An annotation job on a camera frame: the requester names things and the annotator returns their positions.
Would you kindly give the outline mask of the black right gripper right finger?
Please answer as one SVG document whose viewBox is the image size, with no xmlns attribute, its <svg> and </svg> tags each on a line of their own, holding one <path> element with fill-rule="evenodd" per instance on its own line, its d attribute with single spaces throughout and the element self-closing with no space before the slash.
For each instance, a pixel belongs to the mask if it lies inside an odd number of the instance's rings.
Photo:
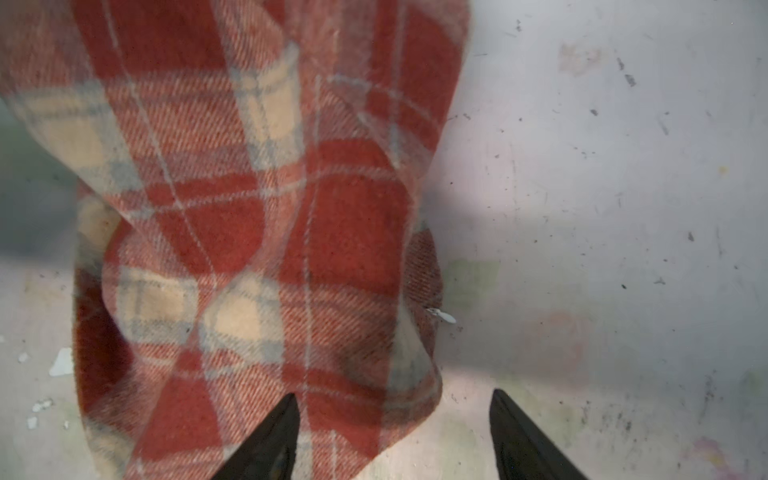
<svg viewBox="0 0 768 480">
<path fill-rule="evenodd" d="M 502 389 L 493 391 L 489 424 L 501 480 L 586 480 L 587 477 Z"/>
</svg>

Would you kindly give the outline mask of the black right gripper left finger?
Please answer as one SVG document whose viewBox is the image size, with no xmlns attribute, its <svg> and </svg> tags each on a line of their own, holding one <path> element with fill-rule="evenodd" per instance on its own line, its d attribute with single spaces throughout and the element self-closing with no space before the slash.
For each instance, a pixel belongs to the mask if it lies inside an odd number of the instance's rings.
<svg viewBox="0 0 768 480">
<path fill-rule="evenodd" d="M 212 480 L 290 480 L 300 432 L 300 410 L 293 393 L 267 414 Z"/>
</svg>

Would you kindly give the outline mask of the red plaid skirt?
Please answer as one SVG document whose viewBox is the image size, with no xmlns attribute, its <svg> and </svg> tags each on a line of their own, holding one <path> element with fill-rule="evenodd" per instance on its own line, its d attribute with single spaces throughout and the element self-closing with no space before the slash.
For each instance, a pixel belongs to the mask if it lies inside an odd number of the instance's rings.
<svg viewBox="0 0 768 480">
<path fill-rule="evenodd" d="M 419 202 L 465 1 L 5 1 L 1 96 L 77 177 L 73 354 L 105 479 L 209 479 L 293 395 L 296 479 L 441 398 Z"/>
</svg>

